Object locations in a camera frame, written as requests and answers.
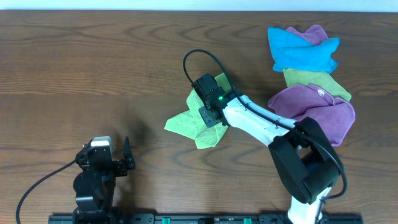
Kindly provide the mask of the light green microfiber cloth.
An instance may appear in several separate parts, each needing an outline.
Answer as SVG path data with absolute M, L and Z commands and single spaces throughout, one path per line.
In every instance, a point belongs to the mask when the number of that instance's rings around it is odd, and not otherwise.
M 206 126 L 199 113 L 204 104 L 195 90 L 190 92 L 186 103 L 188 111 L 168 119 L 164 129 L 194 140 L 197 149 L 215 147 L 221 141 L 228 126 L 223 126 L 221 123 L 210 128 Z

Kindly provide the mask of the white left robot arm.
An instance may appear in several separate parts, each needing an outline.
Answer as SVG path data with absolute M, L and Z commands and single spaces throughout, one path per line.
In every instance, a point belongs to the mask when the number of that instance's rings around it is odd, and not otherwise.
M 127 176 L 136 168 L 129 138 L 125 138 L 123 158 L 112 159 L 113 145 L 109 136 L 95 137 L 76 155 L 82 169 L 73 182 L 77 208 L 73 223 L 128 223 L 128 217 L 113 207 L 116 178 Z

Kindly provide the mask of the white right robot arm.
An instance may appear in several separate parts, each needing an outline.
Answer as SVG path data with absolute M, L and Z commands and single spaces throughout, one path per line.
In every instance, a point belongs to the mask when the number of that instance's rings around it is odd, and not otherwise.
M 292 223 L 319 223 L 331 188 L 346 179 L 342 163 L 320 125 L 276 115 L 246 95 L 222 88 L 197 91 L 207 127 L 218 123 L 241 129 L 268 147 L 279 177 L 291 194 Z

